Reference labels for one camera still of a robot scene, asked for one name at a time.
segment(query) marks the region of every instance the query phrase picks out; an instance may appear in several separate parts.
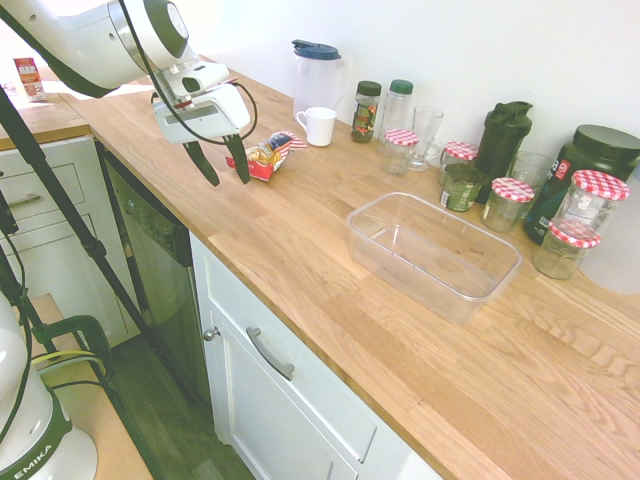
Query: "dishwasher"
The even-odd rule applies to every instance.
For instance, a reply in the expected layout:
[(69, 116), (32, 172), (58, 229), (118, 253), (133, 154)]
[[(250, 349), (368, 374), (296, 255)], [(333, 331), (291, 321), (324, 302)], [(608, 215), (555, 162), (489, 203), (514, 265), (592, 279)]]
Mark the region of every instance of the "dishwasher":
[(150, 344), (187, 401), (211, 405), (189, 230), (111, 152), (98, 152)]

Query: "red checkered lid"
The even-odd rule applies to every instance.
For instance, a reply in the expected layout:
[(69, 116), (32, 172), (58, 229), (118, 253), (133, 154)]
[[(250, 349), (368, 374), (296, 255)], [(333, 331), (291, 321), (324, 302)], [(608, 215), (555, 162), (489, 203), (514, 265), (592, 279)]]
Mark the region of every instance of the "red checkered lid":
[(478, 154), (478, 149), (464, 142), (447, 142), (444, 151), (452, 157), (460, 160), (473, 160)]
[(533, 188), (515, 178), (496, 178), (491, 182), (491, 189), (502, 198), (520, 203), (530, 202), (535, 196)]
[(402, 145), (403, 147), (415, 145), (420, 140), (411, 130), (404, 130), (403, 128), (392, 128), (387, 131), (384, 138), (394, 145)]
[(576, 219), (566, 218), (557, 226), (551, 221), (549, 231), (564, 243), (578, 248), (593, 248), (600, 243), (600, 235)]
[(571, 181), (585, 192), (607, 200), (624, 200), (631, 194), (631, 189), (622, 180), (596, 170), (578, 170)]

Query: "wooden countertop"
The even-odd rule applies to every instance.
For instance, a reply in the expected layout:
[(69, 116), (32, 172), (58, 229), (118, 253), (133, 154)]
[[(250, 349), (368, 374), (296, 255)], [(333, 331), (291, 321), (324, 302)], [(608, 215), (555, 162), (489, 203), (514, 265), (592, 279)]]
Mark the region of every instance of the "wooden countertop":
[[(39, 143), (91, 135), (91, 128), (58, 95), (48, 95), (46, 102), (28, 103), (23, 97), (9, 97)], [(15, 145), (0, 126), (0, 151)]]
[[(260, 122), (245, 142), (303, 132), (291, 99), (241, 76)], [(640, 296), (578, 273), (537, 273), (537, 248), (502, 296), (450, 324), (349, 256), (347, 215), (391, 191), (437, 203), (435, 172), (384, 174), (373, 143), (287, 159), (269, 183), (211, 187), (155, 124), (149, 95), (65, 97), (92, 131), (320, 358), (447, 479), (634, 479), (640, 472)], [(479, 223), (479, 208), (464, 218)]]
[[(51, 295), (34, 298), (32, 302), (43, 322), (54, 323), (64, 318)], [(55, 344), (60, 350), (78, 349), (71, 334), (57, 338)], [(41, 353), (46, 353), (44, 347), (34, 341), (33, 355)], [(60, 385), (76, 380), (96, 381), (96, 376), (88, 364), (76, 363), (46, 373), (43, 379), (47, 385)], [(94, 480), (152, 480), (120, 417), (101, 388), (76, 385), (56, 390), (56, 395), (71, 416), (73, 425), (89, 434), (96, 444), (98, 470)]]

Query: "snack package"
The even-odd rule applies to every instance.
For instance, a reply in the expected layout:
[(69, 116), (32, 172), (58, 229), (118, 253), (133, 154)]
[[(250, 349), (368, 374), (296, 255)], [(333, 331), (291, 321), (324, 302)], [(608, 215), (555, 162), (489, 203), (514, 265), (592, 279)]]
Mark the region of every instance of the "snack package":
[[(289, 152), (301, 148), (307, 148), (307, 146), (293, 133), (289, 131), (276, 132), (264, 142), (245, 150), (247, 162), (249, 162), (249, 174), (253, 178), (268, 182), (285, 161)], [(227, 165), (236, 168), (233, 158), (225, 158)]]
[(47, 94), (42, 88), (40, 74), (36, 68), (36, 62), (33, 58), (14, 58), (13, 63), (16, 64), (20, 81), (27, 94), (29, 102), (42, 102), (47, 99)]

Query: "white mug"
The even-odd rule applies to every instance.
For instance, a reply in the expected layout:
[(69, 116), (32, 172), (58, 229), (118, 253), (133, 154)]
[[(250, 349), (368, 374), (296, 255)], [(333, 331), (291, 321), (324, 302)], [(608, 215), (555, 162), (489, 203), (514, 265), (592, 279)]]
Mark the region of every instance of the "white mug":
[(296, 120), (304, 131), (307, 132), (307, 142), (316, 147), (326, 147), (331, 143), (333, 136), (333, 126), (336, 123), (338, 114), (335, 110), (325, 107), (311, 107), (304, 112), (296, 114)]

